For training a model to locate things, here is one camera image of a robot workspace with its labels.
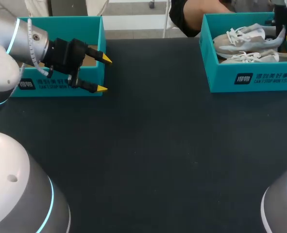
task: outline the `box logo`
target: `box logo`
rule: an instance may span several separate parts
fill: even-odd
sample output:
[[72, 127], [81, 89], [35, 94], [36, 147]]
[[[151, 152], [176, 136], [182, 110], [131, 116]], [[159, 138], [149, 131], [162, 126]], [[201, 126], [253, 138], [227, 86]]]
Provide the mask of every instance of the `box logo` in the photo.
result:
[[35, 90], [35, 85], [32, 79], [21, 79], [19, 83], [20, 90]]
[[251, 82], [252, 73], [237, 74], [234, 84], [249, 84]]

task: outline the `teal box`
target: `teal box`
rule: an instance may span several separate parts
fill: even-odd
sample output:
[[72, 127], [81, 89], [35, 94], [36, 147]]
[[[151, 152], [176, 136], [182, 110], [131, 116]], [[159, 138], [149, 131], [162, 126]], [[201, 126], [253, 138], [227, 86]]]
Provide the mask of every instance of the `teal box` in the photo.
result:
[[[50, 40], [61, 38], [71, 41], [76, 38], [89, 45], [97, 45], [98, 50], [106, 52], [106, 40], [102, 17], [34, 17], [32, 25], [46, 30]], [[103, 85], [104, 64], [96, 62], [94, 67], [81, 67], [79, 77], [98, 85]], [[33, 90], [16, 89], [13, 97], [67, 97], [67, 96], [101, 96], [91, 94], [80, 88], [71, 88], [67, 83], [68, 76], [54, 71], [51, 79], [39, 73], [36, 68], [26, 68], [22, 81], [33, 85]]]
[[231, 28], [265, 25], [273, 13], [208, 14], [203, 18], [200, 47], [211, 92], [286, 91], [287, 62], [219, 64], [213, 38]]

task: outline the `white cable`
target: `white cable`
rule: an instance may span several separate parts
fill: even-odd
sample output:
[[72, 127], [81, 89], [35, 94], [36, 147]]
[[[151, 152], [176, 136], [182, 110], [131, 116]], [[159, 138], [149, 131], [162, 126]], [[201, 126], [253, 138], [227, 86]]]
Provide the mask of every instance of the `white cable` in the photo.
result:
[[170, 0], [167, 0], [167, 4], [166, 4], [166, 14], [165, 14], [165, 25], [164, 25], [164, 31], [163, 31], [163, 38], [166, 37], [167, 22], [168, 22], [168, 17], [169, 17], [169, 6], [170, 6]]
[[43, 70], [37, 63], [36, 57], [35, 57], [35, 53], [33, 50], [33, 38], [32, 38], [32, 21], [29, 18], [28, 19], [28, 40], [29, 40], [29, 49], [30, 49], [30, 55], [31, 55], [31, 59], [33, 62], [34, 67], [44, 76], [48, 76], [48, 72]]

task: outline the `chair leg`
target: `chair leg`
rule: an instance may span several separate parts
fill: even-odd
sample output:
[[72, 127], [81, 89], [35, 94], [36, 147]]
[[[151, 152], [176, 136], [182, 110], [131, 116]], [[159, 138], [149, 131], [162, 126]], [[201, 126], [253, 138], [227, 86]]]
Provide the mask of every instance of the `chair leg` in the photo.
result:
[[155, 8], [155, 0], [152, 0], [149, 2], [149, 7], [150, 9], [154, 9]]
[[167, 32], [167, 23], [168, 23], [168, 17], [169, 17], [169, 6], [170, 6], [170, 0], [167, 0], [163, 38], [166, 37], [166, 32]]

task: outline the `dark tabletop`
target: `dark tabletop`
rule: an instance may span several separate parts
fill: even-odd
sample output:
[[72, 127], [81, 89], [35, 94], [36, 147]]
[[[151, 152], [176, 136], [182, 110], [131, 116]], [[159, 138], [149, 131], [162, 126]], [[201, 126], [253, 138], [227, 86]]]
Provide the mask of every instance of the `dark tabletop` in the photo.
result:
[[13, 99], [0, 132], [64, 192], [71, 233], [264, 233], [287, 92], [211, 94], [197, 39], [108, 41], [102, 98]]

